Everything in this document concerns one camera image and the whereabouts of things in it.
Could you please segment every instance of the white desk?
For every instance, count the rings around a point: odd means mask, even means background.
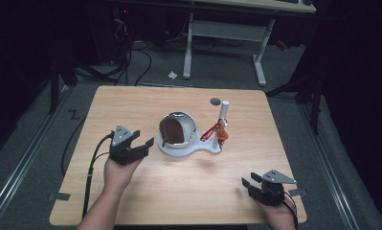
[[[194,0],[193,2],[210,3],[210,4],[223,4],[229,6],[260,8],[273,11],[286,11],[286,12],[301,12],[301,13],[314,13],[316,8],[306,6],[302,0],[298,4],[285,3],[275,0]],[[193,13],[190,13],[189,30],[188,30],[188,46],[185,53],[184,63],[184,79],[191,77],[191,44],[194,35],[248,40],[260,42],[258,53],[253,55],[253,63],[256,68],[258,84],[261,86],[266,85],[264,73],[262,71],[261,59],[268,39],[271,35],[275,20],[269,20],[266,27],[247,26],[231,23],[220,23],[212,21],[194,20]]]

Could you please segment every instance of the red lever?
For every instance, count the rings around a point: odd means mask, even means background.
[[[207,130],[201,137],[200,140],[205,142],[209,139],[209,137],[212,136],[214,132],[216,132],[220,127],[222,126],[221,123],[216,123],[213,127],[211,127],[209,130]]]

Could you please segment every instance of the desk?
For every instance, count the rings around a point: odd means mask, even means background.
[[[192,2],[201,2],[209,4],[222,4],[246,8],[259,8],[273,11],[287,12],[309,12],[314,13],[316,8],[313,5],[306,6],[303,0],[299,3],[285,3],[275,0],[194,0]],[[220,37],[228,39],[239,39],[260,42],[258,53],[253,55],[253,63],[256,68],[258,84],[266,85],[264,73],[262,71],[261,59],[271,35],[275,19],[269,20],[267,26],[246,26],[231,23],[219,23],[212,21],[193,20],[193,13],[190,14],[188,27],[188,46],[185,54],[184,79],[191,77],[191,43],[194,35]]]
[[[124,192],[116,224],[248,224],[264,222],[248,197],[241,177],[271,169],[293,178],[265,94],[257,90],[101,86],[92,102],[70,166],[60,188],[70,194],[57,200],[50,216],[54,225],[78,225],[81,220],[86,174],[98,142],[116,124],[141,136],[132,147],[156,136],[159,122],[174,111],[189,113],[201,132],[217,120],[220,106],[211,98],[229,101],[230,138],[221,153],[204,151],[186,157],[162,153],[156,143],[134,173]],[[99,153],[107,152],[106,141]],[[95,163],[89,207],[100,195],[106,157]],[[284,185],[286,191],[296,185]],[[299,222],[306,220],[302,200],[294,197]]]

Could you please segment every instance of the human hand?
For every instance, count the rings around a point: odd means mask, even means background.
[[[113,196],[121,196],[131,181],[134,171],[143,159],[137,160],[129,165],[123,166],[110,158],[104,164],[104,193],[111,193]]]
[[[295,230],[294,216],[284,204],[274,207],[264,205],[257,200],[254,200],[254,202],[264,211],[268,224],[274,230]],[[292,201],[285,198],[284,202],[295,212],[296,207]]]

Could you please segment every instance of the equipment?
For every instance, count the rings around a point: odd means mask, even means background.
[[[145,145],[133,149],[131,142],[139,136],[140,130],[131,132],[123,126],[117,125],[110,144],[110,159],[121,165],[128,165],[148,156],[148,149],[154,145],[154,138],[149,139]]]
[[[285,200],[282,184],[296,184],[296,180],[276,171],[271,170],[263,176],[251,172],[251,178],[261,183],[261,189],[250,184],[241,177],[242,185],[248,189],[248,195],[267,206],[279,206]]]
[[[223,143],[229,138],[224,130],[229,102],[221,103],[220,113],[215,125],[203,135],[196,127],[193,118],[185,112],[172,112],[160,122],[157,145],[170,156],[187,156],[199,150],[219,154]],[[213,140],[208,140],[215,133]]]

